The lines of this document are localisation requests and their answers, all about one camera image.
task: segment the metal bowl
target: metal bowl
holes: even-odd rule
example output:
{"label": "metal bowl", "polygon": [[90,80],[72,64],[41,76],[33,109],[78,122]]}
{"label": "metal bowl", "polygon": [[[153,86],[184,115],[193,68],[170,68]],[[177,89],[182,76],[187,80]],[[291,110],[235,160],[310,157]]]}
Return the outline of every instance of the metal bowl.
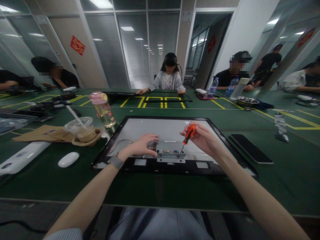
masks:
{"label": "metal bowl", "polygon": [[237,104],[243,107],[252,107],[255,104],[260,103],[258,100],[254,98],[248,97],[237,97]]}

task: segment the white computer mouse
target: white computer mouse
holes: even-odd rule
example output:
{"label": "white computer mouse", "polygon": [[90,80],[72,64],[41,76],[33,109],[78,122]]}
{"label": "white computer mouse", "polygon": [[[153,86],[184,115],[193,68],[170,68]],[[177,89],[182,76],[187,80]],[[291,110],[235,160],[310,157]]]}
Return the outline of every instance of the white computer mouse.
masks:
{"label": "white computer mouse", "polygon": [[63,158],[61,158],[61,160],[58,162],[58,166],[62,168],[69,167],[78,158],[79,158],[79,153],[76,153],[76,152],[68,153]]}

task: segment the screwdriver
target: screwdriver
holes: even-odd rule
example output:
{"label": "screwdriver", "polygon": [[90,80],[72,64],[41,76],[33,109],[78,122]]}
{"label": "screwdriver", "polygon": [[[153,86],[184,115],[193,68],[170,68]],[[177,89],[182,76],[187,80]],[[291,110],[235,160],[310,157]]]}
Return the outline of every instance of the screwdriver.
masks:
{"label": "screwdriver", "polygon": [[188,130],[186,133],[186,138],[183,140],[183,146],[182,146],[180,153],[182,153],[184,146],[188,145],[188,141],[189,141],[190,137],[192,137],[195,134],[195,132],[196,132],[196,125],[190,125],[188,127]]}

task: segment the person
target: person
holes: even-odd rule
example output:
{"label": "person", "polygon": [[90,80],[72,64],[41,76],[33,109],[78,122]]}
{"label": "person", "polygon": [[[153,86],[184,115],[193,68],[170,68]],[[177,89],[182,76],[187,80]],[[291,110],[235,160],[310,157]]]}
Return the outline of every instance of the person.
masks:
{"label": "person", "polygon": [[28,87],[29,85],[18,75],[0,69],[0,90],[8,90],[11,86]]}
{"label": "person", "polygon": [[184,94],[186,89],[182,85],[181,77],[177,66],[177,56],[174,53],[168,53],[164,57],[164,61],[160,72],[153,81],[153,84],[147,88],[140,89],[137,94],[143,94],[147,91],[155,89],[176,89],[178,94]]}
{"label": "person", "polygon": [[[314,77],[312,82],[307,82],[306,77]],[[320,56],[308,68],[291,73],[284,80],[280,81],[280,89],[284,91],[311,92],[320,94]]]}
{"label": "person", "polygon": [[[247,72],[243,72],[241,70],[243,69],[244,65],[246,65],[246,63],[251,59],[252,57],[248,51],[240,51],[233,55],[232,59],[229,62],[230,67],[222,72],[217,73],[215,76],[216,78],[219,78],[217,89],[226,90],[229,87],[231,80],[237,76],[239,77],[239,80],[241,78],[250,78]],[[244,90],[251,91],[253,89],[254,88],[249,81]]]}
{"label": "person", "polygon": [[58,87],[62,89],[73,86],[79,87],[78,79],[73,73],[47,58],[34,57],[31,59],[31,63],[39,73],[51,76],[53,85],[49,83],[42,83],[45,87]]}
{"label": "person", "polygon": [[279,66],[281,64],[282,56],[279,53],[282,48],[282,44],[278,44],[274,47],[272,53],[266,54],[261,61],[258,63],[256,70],[254,71],[255,75],[252,79],[253,87],[263,86],[269,77],[271,76],[272,66],[274,63]]}
{"label": "person", "polygon": [[[195,133],[190,140],[220,165],[253,217],[272,239],[309,239],[290,213],[233,159],[209,129],[199,122],[192,121],[189,124],[196,125]],[[185,126],[180,135],[185,137],[187,129],[188,126]],[[158,140],[158,135],[144,134],[136,142],[122,149],[117,158],[125,162],[130,155],[150,154],[156,157],[157,153],[148,149],[147,144]],[[81,239],[82,233],[95,217],[119,172],[116,165],[118,164],[108,164],[84,187],[50,228],[45,236],[46,240]],[[123,215],[121,219],[132,219],[131,223],[134,226],[124,226],[122,221],[119,221],[108,239],[212,239],[206,235],[205,227],[197,224],[199,222],[196,221],[196,216],[175,214],[175,211],[150,209],[149,214]]]}

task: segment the pink water bottle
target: pink water bottle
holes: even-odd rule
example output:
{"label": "pink water bottle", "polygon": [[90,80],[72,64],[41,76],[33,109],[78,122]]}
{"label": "pink water bottle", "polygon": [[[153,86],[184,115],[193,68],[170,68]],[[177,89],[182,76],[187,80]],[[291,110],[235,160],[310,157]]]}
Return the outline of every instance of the pink water bottle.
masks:
{"label": "pink water bottle", "polygon": [[92,92],[90,99],[104,127],[113,127],[116,124],[116,120],[112,115],[107,95],[103,92]]}

